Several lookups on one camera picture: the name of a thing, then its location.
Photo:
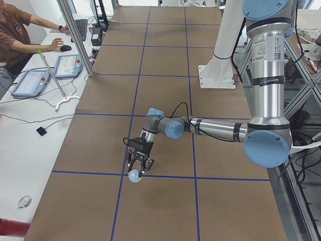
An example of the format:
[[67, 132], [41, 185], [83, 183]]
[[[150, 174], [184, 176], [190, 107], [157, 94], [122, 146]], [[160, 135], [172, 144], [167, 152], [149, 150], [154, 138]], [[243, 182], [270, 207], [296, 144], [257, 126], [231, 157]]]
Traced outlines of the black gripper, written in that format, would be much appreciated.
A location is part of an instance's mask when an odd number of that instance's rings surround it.
[[144, 174], [149, 171], [154, 164], [154, 159], [149, 157], [153, 142], [147, 141], [144, 138], [129, 139], [127, 145], [133, 150], [127, 151], [126, 163], [128, 171], [132, 170], [135, 161], [140, 162], [140, 173]]

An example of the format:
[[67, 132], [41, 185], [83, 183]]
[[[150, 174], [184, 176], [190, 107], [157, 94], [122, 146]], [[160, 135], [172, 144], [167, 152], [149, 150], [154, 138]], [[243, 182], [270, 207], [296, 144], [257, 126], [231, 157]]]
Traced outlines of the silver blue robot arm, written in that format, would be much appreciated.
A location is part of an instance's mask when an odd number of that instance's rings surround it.
[[154, 161], [150, 152], [157, 134], [179, 139], [183, 133], [243, 143], [247, 158], [258, 166], [274, 168], [289, 155], [290, 123], [284, 117], [284, 42], [294, 28], [296, 1], [227, 1], [213, 58], [199, 66], [203, 88], [233, 88], [232, 60], [239, 34], [250, 38], [253, 113], [247, 124], [229, 123], [191, 115], [166, 117], [149, 109], [139, 137], [124, 138], [128, 146], [128, 176], [137, 182]]

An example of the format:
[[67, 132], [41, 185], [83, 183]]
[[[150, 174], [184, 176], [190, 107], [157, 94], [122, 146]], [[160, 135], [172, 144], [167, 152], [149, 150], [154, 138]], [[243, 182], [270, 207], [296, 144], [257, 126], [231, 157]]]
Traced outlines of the person left hand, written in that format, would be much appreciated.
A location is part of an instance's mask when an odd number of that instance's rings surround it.
[[49, 46], [49, 51], [59, 50], [64, 45], [62, 38], [55, 38]]

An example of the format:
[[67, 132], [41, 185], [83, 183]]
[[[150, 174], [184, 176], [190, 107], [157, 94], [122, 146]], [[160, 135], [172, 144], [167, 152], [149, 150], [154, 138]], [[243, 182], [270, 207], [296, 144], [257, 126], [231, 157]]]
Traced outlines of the person right hand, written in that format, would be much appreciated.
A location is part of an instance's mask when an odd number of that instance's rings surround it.
[[67, 36], [71, 36], [70, 31], [67, 26], [60, 26], [59, 30], [61, 33], [64, 33]]

